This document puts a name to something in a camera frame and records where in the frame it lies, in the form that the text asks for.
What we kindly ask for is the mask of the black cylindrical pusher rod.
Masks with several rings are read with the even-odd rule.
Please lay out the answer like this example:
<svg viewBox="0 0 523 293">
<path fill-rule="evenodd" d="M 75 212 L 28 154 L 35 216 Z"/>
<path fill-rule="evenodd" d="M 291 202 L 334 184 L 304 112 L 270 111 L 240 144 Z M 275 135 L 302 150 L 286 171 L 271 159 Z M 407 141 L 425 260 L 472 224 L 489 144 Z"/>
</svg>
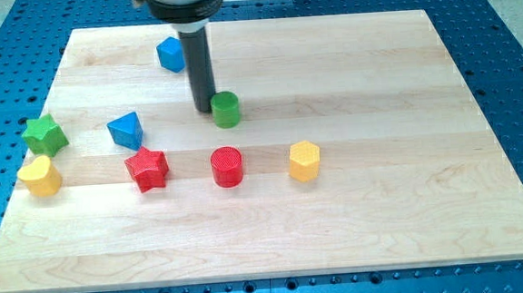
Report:
<svg viewBox="0 0 523 293">
<path fill-rule="evenodd" d="M 204 28 L 196 32 L 179 32 L 185 66 L 187 67 L 194 107 L 199 112 L 210 112 L 215 95 L 211 52 Z"/>
</svg>

